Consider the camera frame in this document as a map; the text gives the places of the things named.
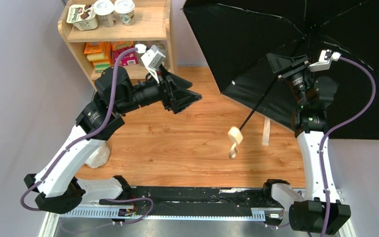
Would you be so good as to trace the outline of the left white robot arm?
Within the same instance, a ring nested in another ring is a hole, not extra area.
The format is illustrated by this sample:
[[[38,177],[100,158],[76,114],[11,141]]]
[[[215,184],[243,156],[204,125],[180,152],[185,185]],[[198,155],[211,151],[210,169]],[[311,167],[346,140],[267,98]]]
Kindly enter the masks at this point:
[[[34,211],[65,214],[83,203],[129,198],[130,186],[120,175],[84,180],[77,178],[76,173],[124,125],[127,113],[160,102],[165,110],[178,114],[202,98],[191,91],[190,81],[164,67],[137,84],[132,84],[124,67],[109,67],[95,86],[93,100],[78,115],[51,162],[41,172],[24,178],[28,191],[37,193]]]

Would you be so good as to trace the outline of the beige folding umbrella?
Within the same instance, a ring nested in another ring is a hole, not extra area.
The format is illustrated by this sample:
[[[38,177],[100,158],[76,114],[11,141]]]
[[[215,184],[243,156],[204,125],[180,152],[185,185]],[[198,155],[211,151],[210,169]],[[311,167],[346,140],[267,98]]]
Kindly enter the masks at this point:
[[[379,0],[188,0],[220,92],[292,129],[379,140]]]

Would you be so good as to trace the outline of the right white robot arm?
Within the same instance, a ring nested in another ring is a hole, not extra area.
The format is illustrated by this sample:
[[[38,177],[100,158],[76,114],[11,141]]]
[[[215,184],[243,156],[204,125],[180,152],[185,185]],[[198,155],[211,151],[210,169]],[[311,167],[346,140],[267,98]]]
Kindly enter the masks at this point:
[[[297,57],[269,53],[268,62],[276,78],[291,89],[298,107],[293,112],[292,127],[301,149],[306,180],[305,193],[298,194],[289,182],[268,179],[263,193],[271,204],[281,205],[288,213],[288,223],[295,231],[334,235],[349,220],[350,207],[341,203],[333,182],[328,143],[327,108],[338,85],[328,77],[314,79],[312,71],[327,70],[339,54],[330,50],[311,64],[306,55]]]

